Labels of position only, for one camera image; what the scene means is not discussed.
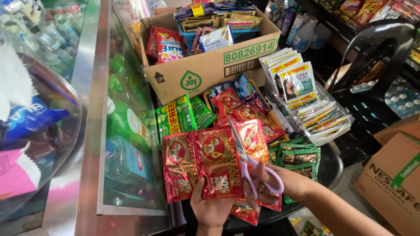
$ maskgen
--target clear plastic tray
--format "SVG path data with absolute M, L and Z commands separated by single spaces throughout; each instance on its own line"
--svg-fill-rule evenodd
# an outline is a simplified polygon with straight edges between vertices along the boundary
M 338 109 L 338 114 L 341 114 L 341 116 L 350 115 L 344 107 L 342 107 L 323 87 L 318 81 L 315 80 L 315 85 L 318 90 L 319 99 L 323 100 L 325 98 L 328 98 L 332 102 L 336 102 L 335 106 Z M 352 123 L 354 122 L 354 118 L 350 116 L 348 119 L 346 119 L 343 123 L 343 127 L 336 133 L 332 135 L 328 135 L 325 138 L 316 138 L 313 137 L 311 133 L 305 128 L 302 121 L 297 117 L 297 110 L 292 111 L 289 109 L 288 106 L 286 106 L 286 103 L 279 97 L 278 94 L 275 93 L 275 89 L 273 88 L 273 84 L 270 82 L 265 83 L 265 91 L 267 91 L 266 96 L 271 98 L 271 100 L 275 100 L 275 104 L 277 105 L 278 109 L 282 112 L 282 114 L 286 117 L 287 121 L 290 123 L 290 125 L 293 127 L 295 131 L 304 131 L 306 136 L 311 140 L 311 142 L 317 146 L 324 145 L 336 137 L 346 133 L 350 130 L 350 127 L 352 126 Z

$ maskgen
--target scissor blade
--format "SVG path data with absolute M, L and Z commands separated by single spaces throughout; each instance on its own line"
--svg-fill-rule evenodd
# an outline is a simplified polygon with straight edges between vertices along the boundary
M 242 144 L 241 139 L 239 137 L 239 134 L 236 131 L 235 126 L 232 123 L 230 117 L 228 117 L 228 120 L 229 120 L 229 123 L 231 124 L 232 133 L 234 134 L 236 151 L 239 153 L 239 155 L 241 157 L 241 161 L 246 162 L 246 160 L 248 159 L 248 157 L 247 157 L 247 155 L 245 153 L 244 145 Z

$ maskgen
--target barcode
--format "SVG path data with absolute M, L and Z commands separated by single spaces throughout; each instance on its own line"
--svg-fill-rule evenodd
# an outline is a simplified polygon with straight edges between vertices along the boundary
M 227 66 L 225 67 L 225 77 L 257 69 L 258 67 L 261 67 L 261 63 L 258 58 L 245 61 L 236 65 Z

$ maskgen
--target cardboard box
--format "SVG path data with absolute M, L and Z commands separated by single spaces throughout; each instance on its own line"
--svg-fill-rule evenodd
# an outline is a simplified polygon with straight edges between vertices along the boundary
M 374 134 L 373 137 L 383 146 L 392 139 L 397 133 L 403 131 L 413 137 L 420 139 L 420 115 L 412 115 L 393 123 L 388 128 Z
M 257 86 L 263 86 L 265 74 L 258 58 L 276 50 L 281 31 L 257 8 L 255 15 L 263 19 L 256 38 L 158 65 L 154 65 L 155 59 L 146 55 L 150 30 L 157 26 L 178 31 L 177 22 L 173 13 L 142 19 L 140 48 L 144 71 L 162 104 L 173 102 L 186 93 L 190 97 L 202 94 L 241 72 Z
M 420 142 L 397 133 L 371 157 L 354 183 L 402 236 L 420 235 L 419 166 Z M 401 186 L 394 185 L 394 180 Z

